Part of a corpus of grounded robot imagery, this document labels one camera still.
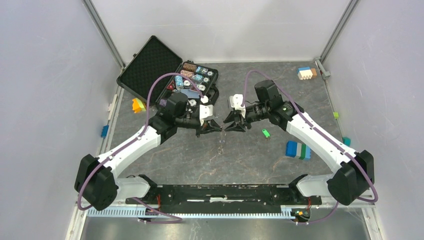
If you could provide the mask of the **green key tag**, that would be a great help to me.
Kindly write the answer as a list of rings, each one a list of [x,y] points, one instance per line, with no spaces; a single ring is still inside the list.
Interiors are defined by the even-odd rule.
[[[271,137],[270,133],[266,129],[262,129],[262,133],[265,136],[265,138],[269,139]]]

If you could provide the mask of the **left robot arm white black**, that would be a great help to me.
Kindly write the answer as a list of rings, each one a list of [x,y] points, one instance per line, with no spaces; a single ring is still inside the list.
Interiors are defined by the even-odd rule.
[[[173,93],[166,100],[166,105],[129,139],[96,157],[91,154],[84,156],[74,183],[78,208],[84,211],[93,207],[101,211],[115,199],[132,197],[139,197],[145,204],[153,203],[157,190],[145,179],[119,180],[119,175],[139,157],[174,136],[178,128],[194,129],[196,136],[220,132],[222,128],[214,120],[215,102],[215,97],[201,97],[196,101],[193,115],[187,117],[188,97],[183,93]]]

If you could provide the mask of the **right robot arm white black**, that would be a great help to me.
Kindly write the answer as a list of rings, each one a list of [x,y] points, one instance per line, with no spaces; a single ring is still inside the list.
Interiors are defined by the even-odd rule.
[[[320,127],[282,87],[273,80],[255,86],[257,102],[246,106],[242,94],[229,97],[231,112],[225,119],[227,132],[245,132],[251,124],[269,120],[286,133],[302,141],[331,170],[330,174],[303,175],[292,182],[289,199],[302,204],[309,197],[333,197],[348,206],[355,200],[376,203],[379,199],[374,185],[374,157],[347,146]]]

